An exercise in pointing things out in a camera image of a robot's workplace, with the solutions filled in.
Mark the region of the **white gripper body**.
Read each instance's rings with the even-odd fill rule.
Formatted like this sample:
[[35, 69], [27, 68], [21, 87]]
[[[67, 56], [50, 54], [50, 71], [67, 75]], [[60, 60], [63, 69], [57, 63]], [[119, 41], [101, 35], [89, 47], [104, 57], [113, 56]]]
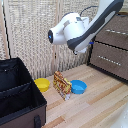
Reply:
[[73, 53], [74, 53], [75, 55], [77, 55], [77, 54], [79, 54], [79, 53], [80, 53], [80, 54], [81, 54], [81, 53], [84, 54], [84, 53], [86, 53], [86, 51], [87, 51], [87, 47], [85, 47], [85, 48], [83, 48], [82, 50], [79, 50], [79, 51], [76, 51], [76, 50], [75, 50], [75, 51], [73, 51]]

